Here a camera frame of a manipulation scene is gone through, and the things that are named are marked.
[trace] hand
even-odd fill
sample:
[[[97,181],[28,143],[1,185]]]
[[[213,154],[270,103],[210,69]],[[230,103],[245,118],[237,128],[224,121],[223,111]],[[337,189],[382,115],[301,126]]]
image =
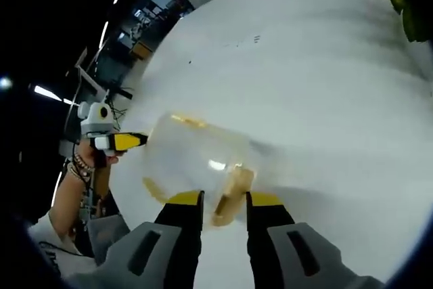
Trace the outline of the hand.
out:
[[[90,146],[89,139],[81,139],[77,152],[86,164],[88,164],[90,167],[95,167],[96,149]],[[116,152],[115,156],[106,156],[107,166],[116,164],[119,161],[118,157],[122,156],[123,154],[124,152]]]

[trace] white table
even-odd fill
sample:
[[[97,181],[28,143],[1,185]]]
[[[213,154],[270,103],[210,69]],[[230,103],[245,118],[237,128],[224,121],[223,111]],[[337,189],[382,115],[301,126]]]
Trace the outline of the white table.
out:
[[[122,130],[149,131],[173,110],[248,135],[295,220],[353,271],[387,280],[433,203],[429,84],[399,31],[389,0],[214,0],[158,48]],[[139,148],[112,169],[130,228],[162,208],[144,174]],[[242,221],[202,241],[196,288],[253,288]]]

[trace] clear plastic container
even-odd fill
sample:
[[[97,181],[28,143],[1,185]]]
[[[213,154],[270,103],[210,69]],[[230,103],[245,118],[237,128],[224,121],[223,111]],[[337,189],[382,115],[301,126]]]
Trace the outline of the clear plastic container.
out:
[[[150,194],[163,204],[179,192],[204,190],[204,224],[215,226],[233,220],[261,161],[246,136],[180,114],[162,116],[144,150]]]

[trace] white shirt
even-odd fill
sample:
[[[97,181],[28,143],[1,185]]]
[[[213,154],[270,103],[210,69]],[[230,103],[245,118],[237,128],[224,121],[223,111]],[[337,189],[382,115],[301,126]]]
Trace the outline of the white shirt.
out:
[[[63,241],[60,239],[48,213],[31,226],[28,233],[45,251],[54,269],[63,278],[75,273],[89,273],[96,269],[95,260],[83,256],[68,236]]]

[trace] desk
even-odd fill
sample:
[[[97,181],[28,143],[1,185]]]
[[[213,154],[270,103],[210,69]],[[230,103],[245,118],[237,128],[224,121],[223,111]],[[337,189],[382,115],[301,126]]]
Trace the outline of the desk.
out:
[[[432,207],[433,113],[389,0],[214,0],[155,52],[122,124],[149,131],[181,111],[246,134],[269,159],[268,190],[387,280]],[[128,226],[162,205],[143,187],[143,151],[113,166]],[[202,235],[196,288],[253,288],[243,221]]]

